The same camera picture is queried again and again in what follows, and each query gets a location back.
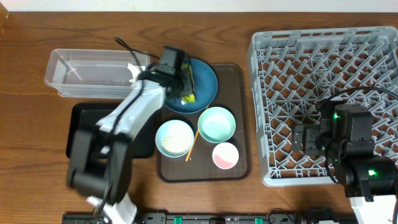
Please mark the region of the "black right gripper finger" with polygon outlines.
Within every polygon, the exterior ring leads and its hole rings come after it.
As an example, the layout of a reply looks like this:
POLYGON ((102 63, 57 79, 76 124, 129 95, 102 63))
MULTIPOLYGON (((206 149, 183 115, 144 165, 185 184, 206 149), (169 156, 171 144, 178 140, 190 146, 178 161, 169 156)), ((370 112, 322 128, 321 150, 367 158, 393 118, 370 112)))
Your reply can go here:
POLYGON ((295 136, 292 140, 292 150, 296 152, 305 152, 305 138, 302 136, 295 136))
POLYGON ((316 124, 297 124, 292 130, 294 139, 315 139, 317 137, 316 124))

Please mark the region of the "yellow snack wrapper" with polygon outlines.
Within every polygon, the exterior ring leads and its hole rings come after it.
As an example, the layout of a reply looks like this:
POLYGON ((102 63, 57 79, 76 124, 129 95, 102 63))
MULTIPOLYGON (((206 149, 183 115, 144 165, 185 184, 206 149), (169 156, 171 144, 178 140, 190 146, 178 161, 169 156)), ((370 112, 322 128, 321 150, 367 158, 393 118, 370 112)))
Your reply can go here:
POLYGON ((183 81, 183 90, 182 90, 182 101, 185 103, 194 103, 195 95, 190 94, 190 87, 188 82, 188 72, 187 72, 187 63, 184 62, 182 64, 182 81, 183 81))

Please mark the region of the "white tissue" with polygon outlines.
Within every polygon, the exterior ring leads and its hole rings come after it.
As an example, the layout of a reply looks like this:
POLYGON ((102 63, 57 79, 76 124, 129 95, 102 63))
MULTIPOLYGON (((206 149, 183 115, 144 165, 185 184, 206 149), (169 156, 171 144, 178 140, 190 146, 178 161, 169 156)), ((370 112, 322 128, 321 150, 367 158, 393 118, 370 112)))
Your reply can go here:
POLYGON ((131 78, 129 79, 129 82, 131 83, 131 87, 133 87, 135 85, 135 82, 137 81, 139 74, 144 71, 146 67, 128 63, 127 69, 131 72, 131 78))

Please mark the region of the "light blue bowl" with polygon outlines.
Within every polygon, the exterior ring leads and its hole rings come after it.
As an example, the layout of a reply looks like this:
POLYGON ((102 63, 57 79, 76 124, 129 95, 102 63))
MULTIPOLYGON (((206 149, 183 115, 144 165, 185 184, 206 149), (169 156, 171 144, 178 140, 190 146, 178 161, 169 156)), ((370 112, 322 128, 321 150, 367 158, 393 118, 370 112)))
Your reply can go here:
POLYGON ((184 121, 170 120, 160 126, 155 134, 158 151, 170 158, 184 156, 192 148, 194 133, 184 121))

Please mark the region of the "white pink cup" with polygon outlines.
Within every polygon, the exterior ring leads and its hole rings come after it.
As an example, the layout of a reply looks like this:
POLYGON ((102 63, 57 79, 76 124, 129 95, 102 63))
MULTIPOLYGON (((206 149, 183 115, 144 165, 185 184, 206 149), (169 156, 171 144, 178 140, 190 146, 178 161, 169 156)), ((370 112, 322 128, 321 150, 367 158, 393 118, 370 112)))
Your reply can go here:
POLYGON ((239 152, 233 144, 222 142, 213 149, 212 159, 218 168, 231 169, 238 163, 239 152))

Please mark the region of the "white rice pile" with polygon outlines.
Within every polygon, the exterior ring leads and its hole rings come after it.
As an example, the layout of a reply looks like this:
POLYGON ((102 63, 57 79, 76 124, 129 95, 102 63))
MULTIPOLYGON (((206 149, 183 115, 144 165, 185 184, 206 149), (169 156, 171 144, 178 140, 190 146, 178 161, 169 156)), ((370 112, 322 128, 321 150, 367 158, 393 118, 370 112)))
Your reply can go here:
POLYGON ((166 129, 161 146, 167 154, 173 156, 186 153, 192 143, 192 131, 182 125, 171 125, 166 129))

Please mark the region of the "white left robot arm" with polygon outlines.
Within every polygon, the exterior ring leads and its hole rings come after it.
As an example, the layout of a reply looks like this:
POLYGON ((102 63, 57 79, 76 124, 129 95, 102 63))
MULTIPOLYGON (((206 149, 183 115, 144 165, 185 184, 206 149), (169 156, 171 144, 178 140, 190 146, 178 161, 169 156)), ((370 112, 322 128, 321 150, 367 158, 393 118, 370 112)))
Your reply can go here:
POLYGON ((76 130, 70 145, 67 184, 82 196, 101 200, 83 223, 114 221, 104 208, 128 196, 132 142, 167 98, 191 100, 193 87, 189 59, 152 63, 138 75, 132 92, 113 112, 93 126, 76 130))

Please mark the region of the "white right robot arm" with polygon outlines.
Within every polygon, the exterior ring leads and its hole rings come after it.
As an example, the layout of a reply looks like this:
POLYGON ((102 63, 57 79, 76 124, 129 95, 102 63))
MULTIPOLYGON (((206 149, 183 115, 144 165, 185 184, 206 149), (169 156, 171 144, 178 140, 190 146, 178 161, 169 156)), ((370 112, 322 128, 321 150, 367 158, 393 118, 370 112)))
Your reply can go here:
POLYGON ((342 100, 319 101, 319 124, 297 124, 292 129, 292 150, 308 156, 322 155, 327 176, 345 188, 349 198, 373 202, 375 196, 397 195, 397 167, 387 157, 374 154, 373 116, 361 105, 342 100))

